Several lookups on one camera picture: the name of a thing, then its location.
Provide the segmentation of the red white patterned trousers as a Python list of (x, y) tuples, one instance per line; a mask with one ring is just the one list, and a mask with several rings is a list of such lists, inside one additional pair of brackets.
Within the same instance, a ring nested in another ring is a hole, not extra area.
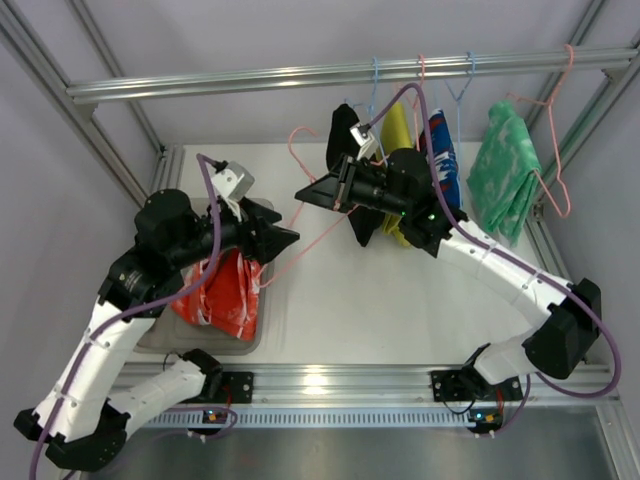
[(255, 339), (260, 294), (259, 263), (237, 250), (218, 256), (216, 267), (198, 289), (171, 303), (186, 324), (210, 326), (244, 342)]

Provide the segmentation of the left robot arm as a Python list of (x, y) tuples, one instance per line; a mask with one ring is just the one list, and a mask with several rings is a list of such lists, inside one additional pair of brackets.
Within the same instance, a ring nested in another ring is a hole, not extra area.
[(265, 265), (299, 240), (279, 226), (282, 217), (274, 210), (249, 199), (240, 207), (234, 215), (212, 200), (208, 214), (199, 215), (178, 189), (146, 200), (134, 218), (134, 244), (111, 265), (64, 373), (44, 400), (16, 416), (15, 428), (36, 444), (31, 478), (42, 456), (69, 472), (99, 471), (149, 420), (188, 400), (216, 398), (223, 367), (201, 349), (181, 354), (127, 392), (111, 388), (141, 337), (187, 293), (185, 269), (213, 263), (230, 249)]

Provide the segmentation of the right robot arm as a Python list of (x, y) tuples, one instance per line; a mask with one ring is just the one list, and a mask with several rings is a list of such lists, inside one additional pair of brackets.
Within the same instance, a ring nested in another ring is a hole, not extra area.
[(270, 201), (300, 239), (275, 262), (254, 359), (271, 364), (459, 365), (490, 383), (534, 371), (523, 342), (562, 300), (564, 281), (505, 260), (472, 222), (436, 255), (375, 236), (367, 246), (335, 212), (300, 206), (306, 181), (281, 146), (248, 164), (251, 194)]

